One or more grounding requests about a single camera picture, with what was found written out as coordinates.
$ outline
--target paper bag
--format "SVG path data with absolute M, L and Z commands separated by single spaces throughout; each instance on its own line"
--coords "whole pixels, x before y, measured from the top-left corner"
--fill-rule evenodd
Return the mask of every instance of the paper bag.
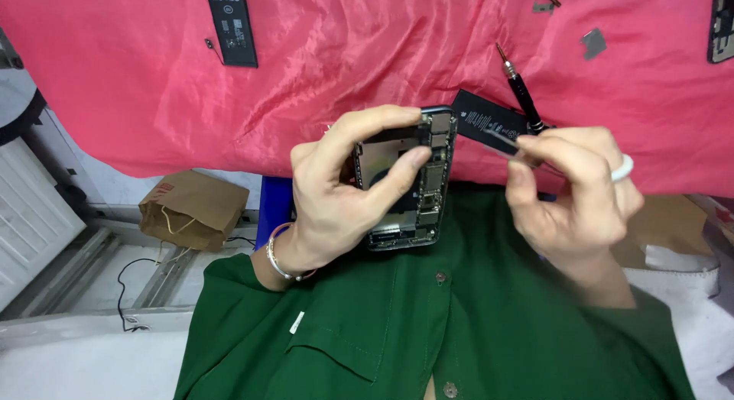
M 249 193 L 196 171 L 168 175 L 138 205 L 140 230 L 178 246 L 217 251 L 232 234 Z

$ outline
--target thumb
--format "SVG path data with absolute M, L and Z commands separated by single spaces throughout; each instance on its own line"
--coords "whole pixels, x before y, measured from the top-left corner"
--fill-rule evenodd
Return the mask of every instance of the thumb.
M 538 200 L 535 175 L 522 161 L 507 163 L 505 198 L 512 211 L 515 227 L 522 235 L 528 234 L 543 221 L 546 212 Z
M 414 147 L 404 153 L 390 168 L 388 174 L 380 182 L 372 185 L 367 191 L 367 202 L 370 206 L 385 215 L 395 202 L 400 199 L 416 180 L 417 172 L 426 164 L 431 156 L 431 148 Z

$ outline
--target left hand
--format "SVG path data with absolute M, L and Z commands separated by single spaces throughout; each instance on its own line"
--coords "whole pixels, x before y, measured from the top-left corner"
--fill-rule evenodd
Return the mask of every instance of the left hand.
M 644 200 L 629 178 L 612 183 L 622 153 L 606 128 L 550 129 L 518 138 L 521 155 L 552 163 L 567 178 L 555 202 L 537 199 L 531 168 L 509 161 L 507 202 L 533 249 L 571 280 L 592 283 L 614 261 L 609 247 L 627 232 Z

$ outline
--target black screwdriver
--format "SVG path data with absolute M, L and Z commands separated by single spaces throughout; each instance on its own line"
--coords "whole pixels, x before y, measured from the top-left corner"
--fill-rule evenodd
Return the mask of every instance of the black screwdriver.
M 495 44 L 497 45 L 497 50 L 500 51 L 500 56 L 502 57 L 502 60 L 504 61 L 503 68 L 505 71 L 505 75 L 507 75 L 507 82 L 509 83 L 509 87 L 512 89 L 512 93 L 515 94 L 515 97 L 518 98 L 520 108 L 523 110 L 523 112 L 525 112 L 525 116 L 528 118 L 528 130 L 532 131 L 536 135 L 538 133 L 541 133 L 542 131 L 545 131 L 549 128 L 549 126 L 540 120 L 540 115 L 535 109 L 533 98 L 530 97 L 530 92 L 528 92 L 528 88 L 525 86 L 523 78 L 515 71 L 515 66 L 512 64 L 512 62 L 507 60 L 507 57 L 505 57 L 505 54 L 500 47 L 500 44 L 497 42 L 495 42 Z

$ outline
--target smartphone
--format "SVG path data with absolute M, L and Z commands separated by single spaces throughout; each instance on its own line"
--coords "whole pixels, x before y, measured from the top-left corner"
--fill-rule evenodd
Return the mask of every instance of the smartphone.
M 365 243 L 371 251 L 438 241 L 458 119 L 448 105 L 429 106 L 421 111 L 417 124 L 386 129 L 354 146 L 354 176 L 357 187 L 364 190 L 383 179 L 400 155 L 411 148 L 424 145 L 432 151 L 409 191 L 366 234 Z

